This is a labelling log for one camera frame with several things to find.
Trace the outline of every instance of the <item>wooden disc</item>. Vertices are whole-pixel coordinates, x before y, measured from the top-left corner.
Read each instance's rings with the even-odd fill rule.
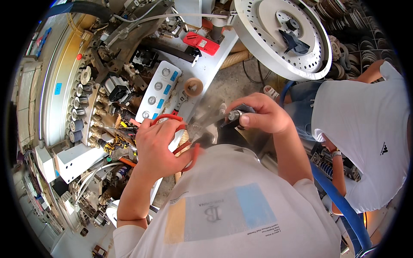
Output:
[[[201,94],[202,90],[204,89],[204,84],[198,78],[189,78],[185,82],[183,89],[188,96],[196,97]]]

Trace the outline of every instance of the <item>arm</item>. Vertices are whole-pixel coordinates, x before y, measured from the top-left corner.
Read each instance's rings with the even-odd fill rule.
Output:
[[[260,128],[264,132],[273,134],[278,159],[278,175],[291,185],[303,178],[314,181],[310,161],[291,117],[270,97],[262,93],[253,93],[235,100],[226,112],[242,103],[253,107],[257,113],[243,114],[240,125],[246,129]]]
[[[118,206],[118,228],[136,225],[147,228],[150,191],[154,183],[181,171],[192,160],[192,149],[178,158],[168,149],[175,130],[183,122],[167,120],[150,126],[151,119],[145,119],[136,134],[136,148],[139,162],[123,190]]]
[[[382,77],[380,73],[380,66],[384,63],[384,60],[377,60],[372,63],[364,73],[362,73],[355,81],[362,83],[372,83],[373,81]]]
[[[323,146],[327,147],[327,149],[332,152],[337,149],[337,147],[326,137],[325,134],[323,134],[323,138],[325,139],[325,142],[322,143]],[[344,183],[344,165],[343,165],[343,158],[341,155],[336,155],[332,158],[333,161],[333,180],[332,183],[333,185],[337,188],[339,193],[342,196],[346,195],[346,185]],[[343,215],[341,211],[337,208],[337,206],[332,203],[332,212],[335,215]]]

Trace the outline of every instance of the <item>bracelet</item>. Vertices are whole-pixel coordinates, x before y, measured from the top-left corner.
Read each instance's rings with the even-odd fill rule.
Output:
[[[340,156],[341,156],[341,151],[333,151],[333,152],[331,153],[331,157],[334,157],[334,156],[337,156],[337,155],[340,155]]]

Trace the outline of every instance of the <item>hand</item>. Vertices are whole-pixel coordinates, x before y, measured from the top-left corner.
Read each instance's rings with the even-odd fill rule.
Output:
[[[322,135],[323,135],[323,138],[325,139],[325,142],[322,142],[321,145],[325,146],[329,152],[336,150],[337,147],[330,141],[330,139],[328,139],[325,134],[322,134]]]
[[[181,171],[192,160],[193,149],[179,157],[168,149],[175,130],[184,122],[169,119],[151,126],[152,119],[145,119],[136,134],[136,149],[139,162],[135,169],[150,183]]]
[[[257,114],[243,114],[240,117],[240,125],[246,129],[260,128],[267,133],[281,133],[293,124],[291,117],[274,100],[257,92],[233,101],[226,113],[242,103],[254,108],[257,112]]]

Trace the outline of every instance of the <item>denim shorts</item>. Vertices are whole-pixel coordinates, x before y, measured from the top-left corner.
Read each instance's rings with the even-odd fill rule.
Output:
[[[311,132],[311,116],[318,88],[324,81],[312,80],[292,86],[290,88],[292,103],[284,106],[295,124],[298,135],[309,141],[315,141]]]

